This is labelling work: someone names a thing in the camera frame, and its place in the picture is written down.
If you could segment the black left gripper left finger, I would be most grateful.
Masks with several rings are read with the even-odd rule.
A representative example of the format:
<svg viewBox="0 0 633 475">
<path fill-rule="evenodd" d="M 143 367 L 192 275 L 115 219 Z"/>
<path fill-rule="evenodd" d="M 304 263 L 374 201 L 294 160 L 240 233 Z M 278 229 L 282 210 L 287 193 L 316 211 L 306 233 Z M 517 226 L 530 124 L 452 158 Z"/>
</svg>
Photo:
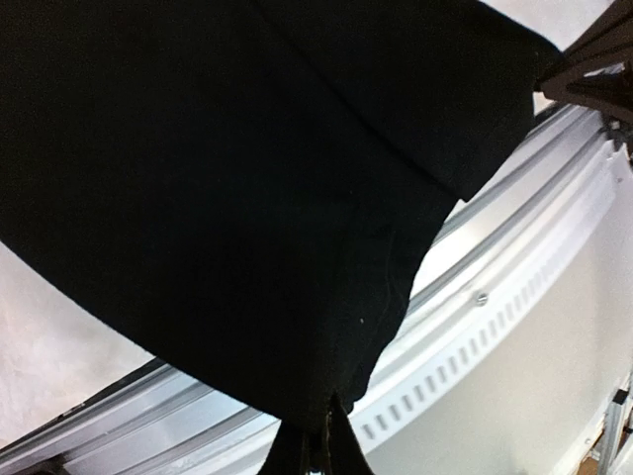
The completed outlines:
<svg viewBox="0 0 633 475">
<path fill-rule="evenodd" d="M 307 435 L 286 422 L 280 424 L 260 475 L 306 475 Z"/>
</svg>

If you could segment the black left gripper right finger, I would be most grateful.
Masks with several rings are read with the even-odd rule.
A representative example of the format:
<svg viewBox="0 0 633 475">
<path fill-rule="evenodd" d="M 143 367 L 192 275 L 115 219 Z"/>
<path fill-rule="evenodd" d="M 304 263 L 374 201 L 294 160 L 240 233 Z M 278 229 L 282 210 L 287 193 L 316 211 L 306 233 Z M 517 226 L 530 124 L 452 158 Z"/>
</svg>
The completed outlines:
<svg viewBox="0 0 633 475">
<path fill-rule="evenodd" d="M 374 475 L 337 395 L 330 400 L 323 427 L 323 473 Z"/>
</svg>

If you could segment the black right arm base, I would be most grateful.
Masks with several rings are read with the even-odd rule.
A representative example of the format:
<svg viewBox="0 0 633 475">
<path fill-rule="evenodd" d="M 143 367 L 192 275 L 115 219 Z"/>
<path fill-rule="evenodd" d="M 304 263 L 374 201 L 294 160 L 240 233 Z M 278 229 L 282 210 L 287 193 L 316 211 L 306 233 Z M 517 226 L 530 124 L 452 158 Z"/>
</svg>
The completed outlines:
<svg viewBox="0 0 633 475">
<path fill-rule="evenodd" d="M 632 122 L 632 2 L 616 0 L 545 73 L 537 89 L 550 100 Z"/>
</svg>

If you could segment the black t-shirt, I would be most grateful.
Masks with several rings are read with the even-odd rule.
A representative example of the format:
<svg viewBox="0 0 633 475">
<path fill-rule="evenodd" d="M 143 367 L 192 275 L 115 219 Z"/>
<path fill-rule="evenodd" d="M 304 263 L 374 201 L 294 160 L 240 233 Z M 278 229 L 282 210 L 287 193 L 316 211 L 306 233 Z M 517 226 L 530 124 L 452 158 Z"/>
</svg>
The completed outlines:
<svg viewBox="0 0 633 475">
<path fill-rule="evenodd" d="M 152 354 L 317 432 L 560 56 L 479 1 L 5 1 L 1 240 Z"/>
</svg>

